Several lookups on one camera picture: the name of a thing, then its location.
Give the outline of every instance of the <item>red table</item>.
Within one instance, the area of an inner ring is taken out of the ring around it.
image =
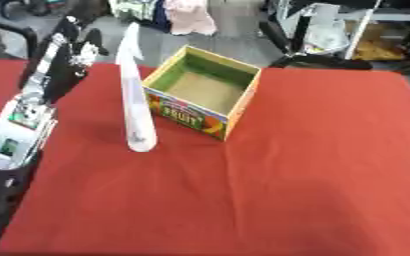
[[[0,61],[0,109],[22,67]],[[60,102],[0,255],[410,256],[399,75],[266,69],[226,143],[155,122],[157,148],[130,152],[119,71],[96,65]]]

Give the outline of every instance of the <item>robotic hand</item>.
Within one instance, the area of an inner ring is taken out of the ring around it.
[[[20,93],[0,113],[0,237],[57,124],[54,104],[87,76],[98,55],[107,54],[97,29],[78,41],[96,18],[95,3],[81,0],[41,42],[21,76]]]

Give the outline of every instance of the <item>desk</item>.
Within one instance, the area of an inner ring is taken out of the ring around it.
[[[0,61],[0,109],[22,68]],[[157,117],[150,153],[127,149],[116,66],[59,106],[0,255],[410,256],[399,75],[266,69],[226,143]]]

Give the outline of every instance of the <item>open box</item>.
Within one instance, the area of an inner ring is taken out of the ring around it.
[[[252,99],[260,69],[185,46],[143,84],[152,111],[225,140]]]

